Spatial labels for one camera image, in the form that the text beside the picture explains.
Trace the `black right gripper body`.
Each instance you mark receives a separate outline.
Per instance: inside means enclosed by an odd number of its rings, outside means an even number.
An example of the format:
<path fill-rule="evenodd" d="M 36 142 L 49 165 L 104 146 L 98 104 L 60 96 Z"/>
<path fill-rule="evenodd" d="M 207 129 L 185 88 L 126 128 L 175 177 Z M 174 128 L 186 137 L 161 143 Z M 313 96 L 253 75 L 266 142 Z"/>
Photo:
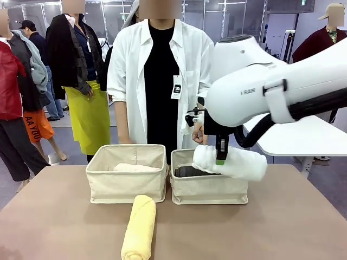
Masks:
<path fill-rule="evenodd" d="M 222 126 L 210 116 L 208 110 L 204 111 L 204 134 L 216 136 L 216 140 L 221 141 L 227 139 L 230 135 L 234 135 L 235 139 L 238 140 L 237 127 Z"/>

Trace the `person's left hand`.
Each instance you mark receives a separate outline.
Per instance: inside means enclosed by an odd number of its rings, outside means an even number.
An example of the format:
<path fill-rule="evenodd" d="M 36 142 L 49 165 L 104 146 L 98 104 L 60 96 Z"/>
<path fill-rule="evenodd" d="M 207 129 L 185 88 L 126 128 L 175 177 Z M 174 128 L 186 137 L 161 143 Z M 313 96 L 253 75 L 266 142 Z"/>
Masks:
<path fill-rule="evenodd" d="M 192 139 L 194 142 L 199 145 L 207 145 L 208 144 L 208 135 L 204 132 L 204 126 L 201 123 L 194 123 L 194 129 L 192 132 Z"/>

